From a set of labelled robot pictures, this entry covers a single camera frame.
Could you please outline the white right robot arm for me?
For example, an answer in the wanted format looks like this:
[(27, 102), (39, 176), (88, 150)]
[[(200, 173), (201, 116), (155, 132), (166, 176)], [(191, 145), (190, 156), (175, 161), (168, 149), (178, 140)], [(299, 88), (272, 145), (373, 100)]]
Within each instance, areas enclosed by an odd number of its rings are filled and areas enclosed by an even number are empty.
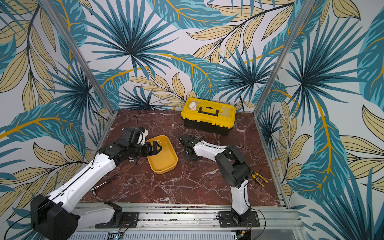
[(248, 184), (252, 170), (239, 148), (213, 145), (190, 135), (183, 135), (179, 141), (183, 145), (185, 159), (197, 161), (206, 158), (217, 164), (224, 180), (231, 187), (233, 215), (240, 219), (248, 217), (251, 212)]

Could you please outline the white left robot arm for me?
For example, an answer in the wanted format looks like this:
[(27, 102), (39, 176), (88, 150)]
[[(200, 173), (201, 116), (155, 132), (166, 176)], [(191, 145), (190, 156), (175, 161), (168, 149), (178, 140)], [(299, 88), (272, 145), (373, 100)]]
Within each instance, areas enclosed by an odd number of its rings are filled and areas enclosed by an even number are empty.
[(112, 202), (86, 210), (75, 207), (99, 180), (123, 161), (155, 156), (162, 149), (156, 141), (139, 145), (118, 140), (104, 146), (69, 181), (47, 196), (37, 195), (31, 201), (32, 229), (49, 240), (67, 240), (74, 232), (98, 224), (120, 227), (126, 222), (122, 207)]

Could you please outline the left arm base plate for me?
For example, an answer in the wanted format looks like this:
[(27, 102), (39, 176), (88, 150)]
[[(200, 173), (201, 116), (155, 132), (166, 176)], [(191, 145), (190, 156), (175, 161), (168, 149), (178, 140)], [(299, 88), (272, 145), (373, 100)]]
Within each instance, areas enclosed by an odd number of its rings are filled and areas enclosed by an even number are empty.
[(103, 224), (95, 225), (96, 229), (135, 229), (139, 219), (139, 212), (119, 212)]

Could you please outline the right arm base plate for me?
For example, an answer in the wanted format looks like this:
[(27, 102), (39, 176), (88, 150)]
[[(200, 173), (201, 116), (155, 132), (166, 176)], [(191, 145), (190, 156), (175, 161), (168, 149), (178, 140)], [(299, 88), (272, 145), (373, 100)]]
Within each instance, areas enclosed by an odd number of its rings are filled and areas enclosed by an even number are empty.
[(260, 221), (257, 212), (247, 211), (239, 215), (234, 211), (221, 211), (216, 215), (221, 228), (257, 228), (260, 227)]

